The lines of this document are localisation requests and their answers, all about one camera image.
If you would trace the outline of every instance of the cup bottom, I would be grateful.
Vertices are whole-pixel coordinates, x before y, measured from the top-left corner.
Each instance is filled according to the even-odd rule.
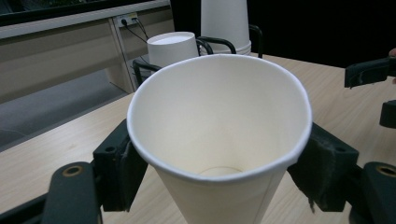
[[[218,166],[218,167],[211,167],[209,169],[206,169],[202,171],[199,175],[204,175],[204,176],[221,176],[221,175],[232,175],[232,174],[237,174],[241,173],[241,170],[238,170],[233,167],[229,166]]]

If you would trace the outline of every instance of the table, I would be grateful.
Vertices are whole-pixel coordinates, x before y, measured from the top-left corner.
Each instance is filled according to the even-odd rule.
[[[381,106],[396,99],[390,79],[352,90],[343,68],[264,55],[299,78],[308,91],[314,122],[360,152],[358,165],[395,165],[396,130],[378,124]],[[0,213],[48,190],[51,175],[74,161],[92,161],[92,152],[126,118],[130,94],[80,118],[0,153]],[[307,198],[285,173],[262,223],[348,223],[343,213],[312,213]],[[186,223],[158,175],[148,167],[129,213],[103,213],[105,223]]]

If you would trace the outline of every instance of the wall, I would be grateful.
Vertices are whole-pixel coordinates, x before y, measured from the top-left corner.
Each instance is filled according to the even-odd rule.
[[[138,17],[150,35],[174,30],[170,7],[144,10]],[[121,29],[128,57],[147,53],[144,42],[126,33]],[[123,64],[111,19],[0,39],[0,104]]]

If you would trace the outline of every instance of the cup rim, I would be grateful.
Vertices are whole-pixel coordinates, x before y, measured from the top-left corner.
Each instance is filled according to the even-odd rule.
[[[164,40],[169,37],[177,37],[177,36],[182,36],[186,37],[185,39],[173,43],[168,43],[168,44],[156,44],[159,40]],[[195,38],[195,34],[192,32],[171,32],[171,33],[166,33],[166,34],[161,34],[161,35],[155,35],[148,39],[147,43],[148,45],[154,45],[154,46],[165,46],[165,45],[172,45],[172,44],[177,44],[180,42],[184,42],[187,40],[190,40],[192,38]]]
[[[165,161],[162,161],[155,156],[153,156],[151,153],[146,151],[144,147],[141,145],[141,143],[138,141],[135,132],[134,132],[134,121],[132,120],[132,114],[134,113],[135,110],[135,104],[139,100],[140,95],[144,93],[144,89],[149,85],[150,81],[152,79],[155,79],[157,76],[161,75],[161,71],[165,70],[170,70],[173,69],[175,66],[179,66],[184,63],[191,63],[194,60],[213,60],[216,57],[235,57],[235,58],[241,58],[242,60],[256,60],[257,62],[260,63],[267,63],[271,66],[276,67],[277,69],[280,69],[283,71],[285,76],[288,76],[289,78],[294,80],[294,83],[297,85],[298,90],[300,91],[300,94],[303,96],[305,104],[305,110],[306,110],[306,119],[307,123],[304,126],[304,128],[301,131],[301,137],[298,139],[294,147],[283,157],[278,158],[268,164],[264,164],[263,166],[257,167],[252,170],[245,171],[243,173],[236,173],[236,174],[231,174],[231,175],[221,175],[221,176],[204,176],[204,175],[198,175],[194,173],[190,173],[187,171],[183,171],[175,166],[172,166]],[[272,63],[269,61],[266,61],[264,59],[259,59],[255,57],[247,57],[245,55],[238,55],[238,54],[213,54],[213,55],[207,55],[205,57],[197,57],[197,58],[192,58],[188,59],[182,62],[174,63],[171,64],[160,71],[154,73],[151,75],[143,84],[139,87],[139,90],[134,93],[134,97],[129,104],[128,111],[127,111],[127,130],[128,134],[131,137],[131,142],[133,143],[136,151],[139,153],[139,155],[151,166],[153,166],[155,169],[160,169],[164,172],[166,172],[169,175],[177,176],[178,178],[188,180],[190,182],[196,182],[196,183],[208,183],[208,184],[215,184],[215,185],[222,185],[224,183],[237,183],[240,182],[241,180],[248,180],[251,178],[255,178],[257,176],[262,175],[263,172],[268,173],[268,172],[276,172],[276,171],[284,171],[286,172],[287,168],[297,162],[300,154],[305,148],[305,145],[308,141],[309,135],[311,134],[311,129],[312,129],[312,109],[309,103],[309,98],[306,90],[304,89],[303,84],[301,81],[293,75],[290,71],[286,70],[285,68],[281,67],[280,65],[276,63]]]
[[[236,53],[238,54],[239,52],[245,52],[245,50],[249,50],[251,49],[251,41],[248,42],[247,45],[245,45],[244,47],[241,47],[239,49],[235,49]],[[203,54],[207,54],[206,49],[201,48],[201,53]],[[213,49],[213,53],[214,54],[220,54],[220,53],[231,53],[230,49],[221,49],[221,50],[215,50]]]

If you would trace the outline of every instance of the stacked paper cups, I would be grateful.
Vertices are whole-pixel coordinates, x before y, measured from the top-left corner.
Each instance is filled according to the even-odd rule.
[[[248,30],[247,0],[202,0],[201,35],[226,39],[237,54],[249,55],[251,42]],[[212,44],[213,53],[231,53],[225,45]]]

